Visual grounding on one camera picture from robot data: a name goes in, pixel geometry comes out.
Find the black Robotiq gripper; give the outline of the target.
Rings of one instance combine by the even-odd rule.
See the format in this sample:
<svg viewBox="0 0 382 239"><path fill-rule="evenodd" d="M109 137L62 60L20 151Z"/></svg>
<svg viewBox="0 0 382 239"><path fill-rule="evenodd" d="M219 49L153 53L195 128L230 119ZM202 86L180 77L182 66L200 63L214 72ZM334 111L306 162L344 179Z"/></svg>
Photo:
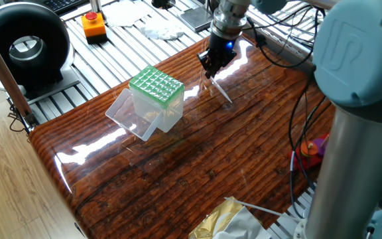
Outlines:
<svg viewBox="0 0 382 239"><path fill-rule="evenodd" d="M208 49L197 54L207 79L214 77L235 58L234 46L235 40L219 37L215 33L210 35Z"/></svg>

